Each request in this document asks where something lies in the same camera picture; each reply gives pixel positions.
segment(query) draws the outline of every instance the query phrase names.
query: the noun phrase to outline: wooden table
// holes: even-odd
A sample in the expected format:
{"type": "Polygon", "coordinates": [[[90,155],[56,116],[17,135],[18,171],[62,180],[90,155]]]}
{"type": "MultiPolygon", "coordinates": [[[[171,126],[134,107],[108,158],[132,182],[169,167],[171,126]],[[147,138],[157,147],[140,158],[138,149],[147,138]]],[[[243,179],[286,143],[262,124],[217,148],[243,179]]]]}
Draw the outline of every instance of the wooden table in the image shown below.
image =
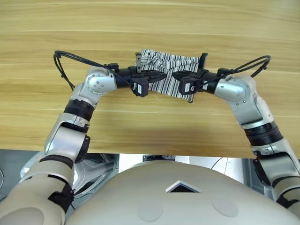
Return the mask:
{"type": "MultiPolygon", "coordinates": [[[[124,68],[150,48],[208,52],[212,70],[270,54],[257,89],[300,157],[299,21],[299,0],[0,0],[0,148],[43,149],[71,94],[54,50],[124,68]]],[[[72,82],[84,80],[88,66],[63,63],[72,82]]],[[[117,90],[101,99],[89,135],[90,152],[253,156],[229,106],[205,93],[189,104],[117,90]]]]}

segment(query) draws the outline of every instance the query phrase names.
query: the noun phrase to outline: black strap band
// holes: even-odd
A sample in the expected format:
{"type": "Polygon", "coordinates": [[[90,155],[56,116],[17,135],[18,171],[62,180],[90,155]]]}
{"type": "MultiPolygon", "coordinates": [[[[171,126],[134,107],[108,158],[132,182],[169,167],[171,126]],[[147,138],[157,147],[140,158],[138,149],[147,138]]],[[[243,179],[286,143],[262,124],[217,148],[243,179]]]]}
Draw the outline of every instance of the black strap band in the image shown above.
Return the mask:
{"type": "Polygon", "coordinates": [[[49,160],[62,162],[64,164],[66,164],[68,167],[70,167],[71,169],[73,167],[73,161],[70,158],[68,158],[66,156],[60,156],[60,155],[46,156],[46,157],[42,158],[40,160],[40,162],[49,161],[49,160]]]}
{"type": "Polygon", "coordinates": [[[298,199],[291,199],[291,200],[287,200],[283,195],[286,194],[289,191],[295,190],[295,189],[300,189],[300,187],[295,187],[295,188],[291,188],[287,191],[285,191],[284,193],[281,194],[281,196],[277,199],[277,203],[282,205],[283,207],[285,207],[286,209],[288,209],[289,207],[291,207],[294,203],[298,203],[299,200],[298,199]]]}

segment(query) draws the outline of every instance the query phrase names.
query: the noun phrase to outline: floor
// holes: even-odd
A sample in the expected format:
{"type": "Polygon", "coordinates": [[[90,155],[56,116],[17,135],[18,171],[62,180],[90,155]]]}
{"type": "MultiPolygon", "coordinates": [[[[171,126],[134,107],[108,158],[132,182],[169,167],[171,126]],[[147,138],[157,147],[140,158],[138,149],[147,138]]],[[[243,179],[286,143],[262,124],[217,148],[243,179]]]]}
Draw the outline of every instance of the floor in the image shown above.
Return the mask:
{"type": "MultiPolygon", "coordinates": [[[[0,202],[5,198],[10,190],[19,182],[20,171],[25,163],[31,159],[36,151],[18,151],[18,150],[0,150],[0,170],[4,175],[3,185],[0,186],[0,202]]],[[[110,176],[105,181],[92,190],[89,195],[84,195],[74,199],[72,206],[74,209],[79,207],[83,202],[90,198],[90,194],[97,191],[114,175],[132,167],[133,165],[143,161],[143,155],[139,154],[116,154],[118,164],[110,176]]],[[[176,156],[175,160],[192,165],[204,166],[215,171],[223,173],[241,183],[246,184],[252,189],[264,193],[263,186],[252,168],[251,160],[241,158],[225,158],[225,157],[188,157],[176,156]]],[[[67,217],[73,212],[72,207],[67,212],[67,217]]]]}

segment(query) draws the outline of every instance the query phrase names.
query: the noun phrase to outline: striped cloth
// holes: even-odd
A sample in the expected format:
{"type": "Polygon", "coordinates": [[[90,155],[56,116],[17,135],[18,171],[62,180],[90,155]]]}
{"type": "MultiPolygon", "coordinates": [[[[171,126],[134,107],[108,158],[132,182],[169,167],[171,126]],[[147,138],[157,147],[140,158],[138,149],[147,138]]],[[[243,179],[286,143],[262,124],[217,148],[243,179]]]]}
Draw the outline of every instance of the striped cloth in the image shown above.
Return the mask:
{"type": "Polygon", "coordinates": [[[198,57],[171,55],[150,49],[143,49],[141,54],[142,71],[156,70],[167,74],[165,79],[149,84],[149,90],[182,98],[188,100],[188,102],[193,101],[194,95],[182,95],[179,93],[179,81],[172,77],[172,73],[183,70],[197,72],[199,65],[198,57]]]}

